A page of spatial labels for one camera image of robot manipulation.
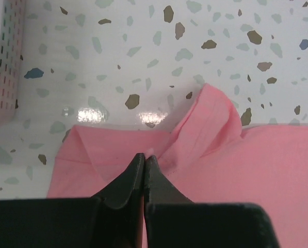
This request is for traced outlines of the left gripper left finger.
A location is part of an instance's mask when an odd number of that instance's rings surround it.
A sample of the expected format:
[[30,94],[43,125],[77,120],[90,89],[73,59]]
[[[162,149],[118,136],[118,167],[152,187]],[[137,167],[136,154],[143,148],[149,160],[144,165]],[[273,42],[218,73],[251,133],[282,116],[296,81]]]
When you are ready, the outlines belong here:
[[90,197],[0,200],[0,247],[141,247],[144,162]]

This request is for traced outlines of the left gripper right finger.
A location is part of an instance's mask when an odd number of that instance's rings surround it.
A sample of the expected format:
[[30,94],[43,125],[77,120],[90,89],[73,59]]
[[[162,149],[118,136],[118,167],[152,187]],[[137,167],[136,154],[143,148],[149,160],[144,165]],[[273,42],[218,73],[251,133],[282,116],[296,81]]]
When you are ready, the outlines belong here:
[[194,203],[145,162],[144,219],[148,247],[279,247],[262,207],[251,203]]

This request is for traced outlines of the white plastic basket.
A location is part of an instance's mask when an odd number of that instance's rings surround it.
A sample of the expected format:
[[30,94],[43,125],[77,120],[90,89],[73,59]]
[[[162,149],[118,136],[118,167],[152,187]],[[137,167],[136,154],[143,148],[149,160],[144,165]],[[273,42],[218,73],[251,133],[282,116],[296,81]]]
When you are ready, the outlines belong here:
[[25,0],[0,0],[0,126],[15,113],[25,5]]

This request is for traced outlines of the pink t shirt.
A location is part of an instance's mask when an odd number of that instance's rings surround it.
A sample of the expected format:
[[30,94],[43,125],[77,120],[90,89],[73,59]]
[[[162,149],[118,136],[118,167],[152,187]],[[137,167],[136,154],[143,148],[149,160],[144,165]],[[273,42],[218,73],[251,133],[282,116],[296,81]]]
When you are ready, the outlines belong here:
[[55,158],[47,196],[91,196],[137,153],[156,156],[194,202],[259,204],[282,247],[308,247],[308,126],[243,129],[228,97],[205,84],[172,132],[74,126]]

